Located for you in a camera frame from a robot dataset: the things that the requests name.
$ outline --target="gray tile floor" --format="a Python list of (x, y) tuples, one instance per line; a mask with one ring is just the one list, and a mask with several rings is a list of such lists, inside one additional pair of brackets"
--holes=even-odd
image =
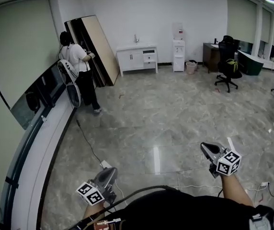
[[(243, 186), (256, 189), (269, 181), (274, 193), (274, 72), (244, 75), (234, 80), (239, 89), (231, 88), (231, 93), (225, 84), (214, 85), (216, 76), (202, 66), (194, 75), (163, 67), (158, 74), (129, 72), (119, 76), (114, 87), (98, 88), (102, 113), (94, 116), (90, 107), (80, 107), (62, 141), (45, 197), (42, 229), (64, 229), (82, 218), (86, 204), (75, 190), (100, 170), (75, 118), (98, 157), (118, 168), (117, 184), (125, 195), (159, 184), (221, 185), (209, 173), (209, 161), (199, 147), (202, 141), (227, 146), (227, 137), (243, 156), (237, 172)], [(154, 173), (154, 147), (160, 153), (160, 174)], [(217, 196), (220, 189), (181, 190)], [(255, 192), (248, 194), (254, 200)], [(261, 204), (274, 208), (267, 190), (257, 194), (256, 203), (262, 198)]]

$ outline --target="faucet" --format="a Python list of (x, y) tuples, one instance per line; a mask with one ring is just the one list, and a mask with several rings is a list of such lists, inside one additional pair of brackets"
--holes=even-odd
[(135, 44), (139, 42), (139, 39), (137, 39), (136, 34), (134, 35), (134, 42)]

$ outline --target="black hair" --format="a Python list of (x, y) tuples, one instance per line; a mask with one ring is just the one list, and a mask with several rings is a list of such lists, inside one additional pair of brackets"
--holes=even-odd
[(71, 35), (68, 32), (62, 32), (60, 34), (60, 43), (63, 46), (69, 46), (71, 42)]

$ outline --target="white sneaker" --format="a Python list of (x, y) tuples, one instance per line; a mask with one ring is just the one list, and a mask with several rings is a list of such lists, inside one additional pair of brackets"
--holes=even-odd
[(99, 113), (101, 112), (101, 110), (102, 110), (102, 108), (95, 109), (95, 110), (94, 110), (94, 113), (95, 113), (95, 114), (99, 114)]

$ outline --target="person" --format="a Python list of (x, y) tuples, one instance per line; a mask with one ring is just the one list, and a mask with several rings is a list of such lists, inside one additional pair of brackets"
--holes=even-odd
[[(221, 175), (221, 180), (224, 198), (194, 197), (175, 189), (156, 191), (106, 217), (101, 215), (90, 223), (87, 230), (99, 230), (98, 225), (95, 225), (98, 220), (113, 221), (117, 218), (121, 220), (110, 223), (108, 229), (274, 229), (273, 209), (261, 205), (254, 208), (234, 174)], [(88, 206), (84, 218), (102, 209), (102, 202)]]
[(68, 32), (60, 34), (60, 43), (62, 49), (60, 51), (60, 58), (65, 59), (71, 63), (76, 72), (79, 73), (76, 79), (76, 84), (80, 89), (80, 94), (84, 100), (85, 105), (92, 104), (94, 113), (98, 114), (102, 110), (98, 104), (95, 89), (92, 80), (92, 71), (90, 70), (88, 61), (91, 59), (89, 55), (78, 44), (71, 44), (71, 36)]

